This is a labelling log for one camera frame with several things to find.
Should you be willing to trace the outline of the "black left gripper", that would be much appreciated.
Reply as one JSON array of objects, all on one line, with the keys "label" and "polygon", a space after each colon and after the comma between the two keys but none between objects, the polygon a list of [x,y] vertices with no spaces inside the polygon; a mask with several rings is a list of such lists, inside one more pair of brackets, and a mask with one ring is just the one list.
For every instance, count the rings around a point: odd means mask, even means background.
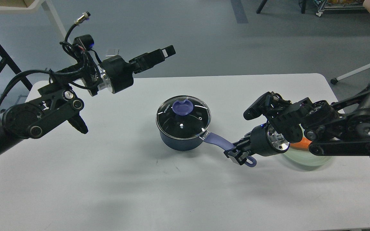
[{"label": "black left gripper", "polygon": [[101,63],[102,79],[109,91],[116,94],[133,85],[134,73],[140,73],[176,54],[173,45],[134,57],[129,62],[117,55]]}]

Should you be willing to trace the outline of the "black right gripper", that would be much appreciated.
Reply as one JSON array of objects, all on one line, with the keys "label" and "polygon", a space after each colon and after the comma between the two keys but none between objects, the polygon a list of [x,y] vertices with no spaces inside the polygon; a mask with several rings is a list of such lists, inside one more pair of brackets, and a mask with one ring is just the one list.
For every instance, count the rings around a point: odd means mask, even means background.
[{"label": "black right gripper", "polygon": [[261,124],[234,142],[233,146],[224,151],[227,158],[239,165],[253,165],[252,155],[268,157],[282,154],[289,149],[290,143],[271,124]]}]

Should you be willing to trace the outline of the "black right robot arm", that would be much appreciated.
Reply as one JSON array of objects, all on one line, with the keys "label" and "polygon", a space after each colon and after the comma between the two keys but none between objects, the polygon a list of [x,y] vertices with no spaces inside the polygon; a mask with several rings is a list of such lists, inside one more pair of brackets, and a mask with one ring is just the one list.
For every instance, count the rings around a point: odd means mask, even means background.
[{"label": "black right robot arm", "polygon": [[239,165],[254,167],[254,154],[282,154],[303,138],[310,140],[307,149],[316,156],[370,156],[370,84],[334,103],[309,98],[292,103],[266,92],[243,116],[245,120],[264,116],[267,121],[225,149],[225,156]]}]

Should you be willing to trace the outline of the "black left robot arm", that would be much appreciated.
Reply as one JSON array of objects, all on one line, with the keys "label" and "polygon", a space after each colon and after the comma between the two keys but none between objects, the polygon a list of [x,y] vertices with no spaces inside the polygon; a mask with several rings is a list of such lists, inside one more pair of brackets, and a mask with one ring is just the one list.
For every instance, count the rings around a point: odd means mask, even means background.
[{"label": "black left robot arm", "polygon": [[80,116],[84,102],[78,98],[72,86],[87,90],[91,96],[108,89],[118,93],[133,85],[133,74],[141,73],[162,63],[176,54],[172,45],[144,53],[129,61],[114,55],[103,61],[98,55],[91,56],[94,40],[91,35],[76,37],[72,43],[68,38],[78,25],[89,19],[84,12],[68,29],[60,45],[76,64],[63,70],[27,70],[10,80],[0,97],[0,106],[12,88],[31,74],[49,75],[48,85],[38,89],[39,98],[16,104],[0,113],[0,155],[25,139],[39,139],[67,121],[81,133],[88,128]]}]

